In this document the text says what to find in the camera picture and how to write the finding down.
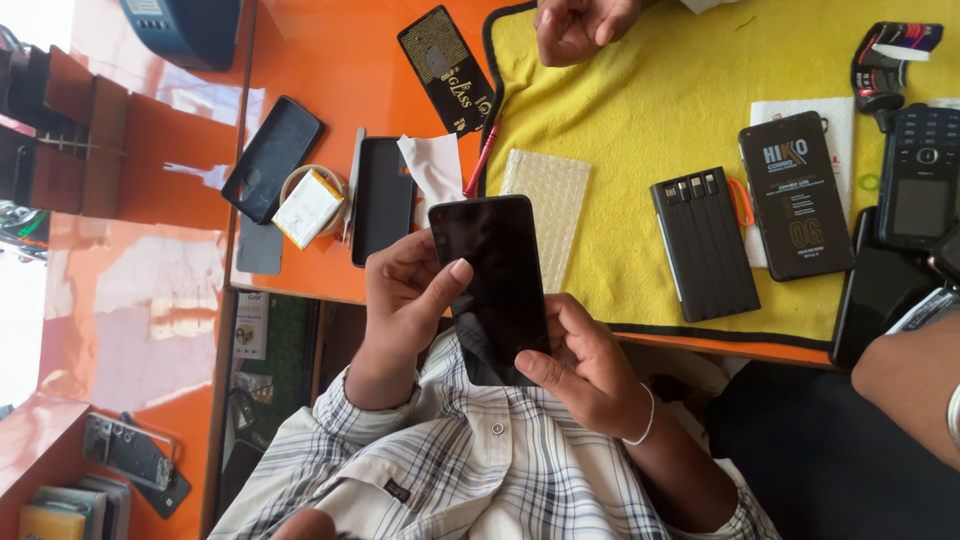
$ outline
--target yellow cloth mat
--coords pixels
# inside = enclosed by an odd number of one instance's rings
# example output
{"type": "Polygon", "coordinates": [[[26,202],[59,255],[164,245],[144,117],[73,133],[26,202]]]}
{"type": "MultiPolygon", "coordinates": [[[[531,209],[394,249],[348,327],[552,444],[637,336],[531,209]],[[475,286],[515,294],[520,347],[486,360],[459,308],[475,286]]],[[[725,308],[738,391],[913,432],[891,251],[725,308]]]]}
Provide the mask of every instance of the yellow cloth mat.
{"type": "MultiPolygon", "coordinates": [[[[563,290],[597,319],[626,323],[617,330],[825,349],[843,274],[777,283],[755,269],[761,310],[685,323],[649,186],[714,166],[746,185],[737,134],[750,104],[852,96],[853,52],[878,21],[944,24],[931,61],[910,64],[905,95],[960,97],[960,3],[744,0],[695,15],[664,0],[622,40],[567,68],[540,64],[526,6],[488,21],[503,105],[486,192],[500,192],[512,148],[593,165],[563,290]]],[[[878,174],[883,135],[873,117],[858,114],[854,132],[852,177],[878,174]]],[[[875,190],[854,186],[851,223],[875,203],[875,190]]]]}

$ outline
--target white checkered shirt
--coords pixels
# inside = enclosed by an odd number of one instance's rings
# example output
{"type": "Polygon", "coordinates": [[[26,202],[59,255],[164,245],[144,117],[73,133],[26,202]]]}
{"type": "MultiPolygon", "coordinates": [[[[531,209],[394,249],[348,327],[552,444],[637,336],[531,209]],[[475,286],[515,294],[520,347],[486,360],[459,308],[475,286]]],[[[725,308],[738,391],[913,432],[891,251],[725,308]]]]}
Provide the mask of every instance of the white checkered shirt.
{"type": "Polygon", "coordinates": [[[452,331],[396,409],[358,409],[343,379],[283,423],[211,539],[269,538],[306,507],[351,538],[779,538],[728,460],[730,521],[713,534],[671,528],[621,443],[542,388],[471,385],[452,331]]]}

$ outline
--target blue device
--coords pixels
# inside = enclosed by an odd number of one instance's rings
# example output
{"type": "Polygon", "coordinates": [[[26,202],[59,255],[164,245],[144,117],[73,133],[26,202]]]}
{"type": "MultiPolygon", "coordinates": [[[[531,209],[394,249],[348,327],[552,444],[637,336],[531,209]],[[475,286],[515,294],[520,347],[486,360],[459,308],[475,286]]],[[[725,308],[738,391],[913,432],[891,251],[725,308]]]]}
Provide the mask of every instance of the blue device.
{"type": "Polygon", "coordinates": [[[133,31],[164,60],[194,71],[233,63],[240,0],[120,0],[133,31]]]}

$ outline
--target white thread bracelet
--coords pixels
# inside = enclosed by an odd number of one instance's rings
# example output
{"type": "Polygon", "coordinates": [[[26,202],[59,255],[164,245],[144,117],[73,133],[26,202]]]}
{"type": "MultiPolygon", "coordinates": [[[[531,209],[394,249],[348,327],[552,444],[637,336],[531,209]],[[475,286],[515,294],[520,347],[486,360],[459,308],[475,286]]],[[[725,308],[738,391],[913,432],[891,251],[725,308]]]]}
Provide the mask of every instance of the white thread bracelet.
{"type": "Polygon", "coordinates": [[[957,389],[953,390],[950,405],[947,405],[947,427],[953,444],[960,449],[960,384],[957,384],[957,389]]]}
{"type": "Polygon", "coordinates": [[[646,384],[641,382],[640,386],[643,386],[643,389],[646,390],[648,394],[650,394],[650,422],[647,423],[647,431],[643,432],[643,436],[640,437],[638,441],[632,442],[632,441],[628,441],[627,439],[620,439],[623,442],[629,444],[630,446],[636,446],[640,444],[641,442],[643,442],[643,439],[647,438],[647,435],[650,434],[650,428],[654,425],[654,410],[656,410],[657,408],[657,400],[654,399],[654,393],[650,391],[650,388],[646,384]]]}

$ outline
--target bubble wrap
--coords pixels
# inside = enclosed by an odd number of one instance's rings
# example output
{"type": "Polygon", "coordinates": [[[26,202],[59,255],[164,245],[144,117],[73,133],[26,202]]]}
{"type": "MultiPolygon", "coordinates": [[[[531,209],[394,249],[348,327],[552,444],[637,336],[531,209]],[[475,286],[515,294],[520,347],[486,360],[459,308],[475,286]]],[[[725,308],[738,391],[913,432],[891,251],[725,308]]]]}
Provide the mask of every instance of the bubble wrap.
{"type": "Polygon", "coordinates": [[[526,195],[534,207],[543,292],[560,292],[580,206],[590,177],[590,164],[525,152],[507,157],[501,195],[526,195]]]}

